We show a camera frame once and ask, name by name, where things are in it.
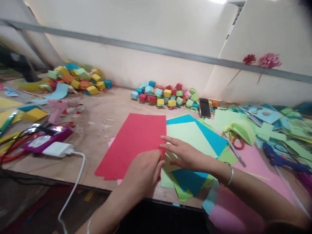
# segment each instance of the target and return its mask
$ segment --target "hand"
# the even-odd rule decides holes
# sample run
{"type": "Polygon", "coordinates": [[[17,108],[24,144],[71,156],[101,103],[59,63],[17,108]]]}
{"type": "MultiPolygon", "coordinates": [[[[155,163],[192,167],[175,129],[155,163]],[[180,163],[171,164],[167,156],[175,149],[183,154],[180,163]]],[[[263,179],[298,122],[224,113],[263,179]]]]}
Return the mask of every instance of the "hand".
{"type": "Polygon", "coordinates": [[[161,160],[161,154],[157,149],[135,157],[119,186],[125,194],[140,201],[156,185],[160,169],[165,164],[165,161],[161,160]]]}
{"type": "Polygon", "coordinates": [[[195,149],[190,144],[169,136],[161,136],[170,144],[161,144],[160,147],[174,153],[178,159],[171,159],[171,165],[177,165],[184,169],[196,172],[207,172],[207,167],[214,160],[206,154],[195,149]]]}

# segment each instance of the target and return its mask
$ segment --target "red paper cube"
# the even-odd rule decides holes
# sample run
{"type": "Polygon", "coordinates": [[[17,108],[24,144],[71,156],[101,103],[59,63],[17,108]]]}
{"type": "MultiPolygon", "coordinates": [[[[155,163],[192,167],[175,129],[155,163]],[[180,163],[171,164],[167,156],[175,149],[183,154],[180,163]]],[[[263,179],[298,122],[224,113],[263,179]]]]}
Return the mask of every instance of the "red paper cube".
{"type": "Polygon", "coordinates": [[[176,89],[181,90],[182,89],[182,85],[180,83],[177,83],[177,85],[175,86],[176,89]]]}
{"type": "Polygon", "coordinates": [[[157,98],[155,96],[152,96],[152,95],[149,95],[148,99],[149,99],[150,103],[156,103],[156,101],[157,101],[157,98]]]}
{"type": "Polygon", "coordinates": [[[146,102],[147,101],[147,95],[146,94],[141,94],[139,97],[141,102],[146,102]]]}
{"type": "Polygon", "coordinates": [[[171,89],[171,96],[176,96],[176,89],[171,89]]]}

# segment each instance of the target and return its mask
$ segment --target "paper flower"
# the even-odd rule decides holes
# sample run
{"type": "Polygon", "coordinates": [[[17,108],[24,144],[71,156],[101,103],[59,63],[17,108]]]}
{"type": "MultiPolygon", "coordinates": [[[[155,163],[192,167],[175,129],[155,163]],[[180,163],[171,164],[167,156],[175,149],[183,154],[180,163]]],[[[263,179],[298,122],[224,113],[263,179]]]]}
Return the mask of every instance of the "paper flower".
{"type": "Polygon", "coordinates": [[[273,67],[280,67],[282,63],[279,61],[280,57],[279,54],[274,54],[274,53],[268,53],[262,56],[259,59],[259,66],[262,68],[267,68],[267,69],[272,69],[273,67]]]}
{"type": "MultiPolygon", "coordinates": [[[[244,58],[244,60],[243,60],[243,63],[245,63],[246,65],[251,65],[252,63],[255,63],[256,62],[256,57],[255,57],[255,55],[253,55],[253,54],[249,54],[249,55],[247,55],[245,58],[244,58]]],[[[233,79],[230,81],[230,83],[235,79],[235,77],[238,75],[238,73],[240,73],[241,72],[241,70],[239,70],[237,73],[236,73],[236,75],[233,77],[233,79]]]]}

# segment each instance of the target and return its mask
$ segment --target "dark floor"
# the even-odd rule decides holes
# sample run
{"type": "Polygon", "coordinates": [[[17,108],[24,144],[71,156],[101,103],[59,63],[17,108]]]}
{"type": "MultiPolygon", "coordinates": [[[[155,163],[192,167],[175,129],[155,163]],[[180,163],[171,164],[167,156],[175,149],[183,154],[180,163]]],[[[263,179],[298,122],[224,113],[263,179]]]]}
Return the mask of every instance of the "dark floor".
{"type": "MultiPolygon", "coordinates": [[[[11,179],[0,179],[0,233],[63,234],[57,217],[72,187],[54,186],[25,186],[11,179]]],[[[94,191],[87,201],[89,192],[76,190],[62,215],[69,234],[75,233],[109,195],[94,191]]],[[[146,200],[123,219],[117,233],[129,233],[131,229],[135,233],[146,233],[147,228],[151,230],[148,233],[208,233],[208,223],[203,212],[146,200]]]]}

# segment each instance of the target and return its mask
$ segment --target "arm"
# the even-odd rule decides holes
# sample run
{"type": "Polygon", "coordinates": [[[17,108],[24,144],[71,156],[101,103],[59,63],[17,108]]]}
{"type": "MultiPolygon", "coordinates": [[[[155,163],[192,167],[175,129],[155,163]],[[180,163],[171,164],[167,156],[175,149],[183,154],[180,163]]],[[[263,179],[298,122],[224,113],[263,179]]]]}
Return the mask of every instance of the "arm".
{"type": "MultiPolygon", "coordinates": [[[[162,139],[171,144],[163,144],[161,147],[178,157],[171,160],[172,165],[191,171],[206,172],[222,184],[228,184],[231,178],[228,164],[201,153],[181,140],[168,136],[162,136],[162,139]]],[[[237,168],[233,169],[234,177],[228,189],[261,215],[265,221],[284,221],[299,227],[307,227],[309,218],[299,208],[256,177],[237,168]]]]}
{"type": "MultiPolygon", "coordinates": [[[[90,233],[113,233],[123,217],[156,185],[163,165],[160,150],[151,150],[136,156],[120,186],[114,189],[104,204],[95,211],[91,220],[90,233]]],[[[76,234],[86,234],[87,225],[88,221],[76,234]]]]}

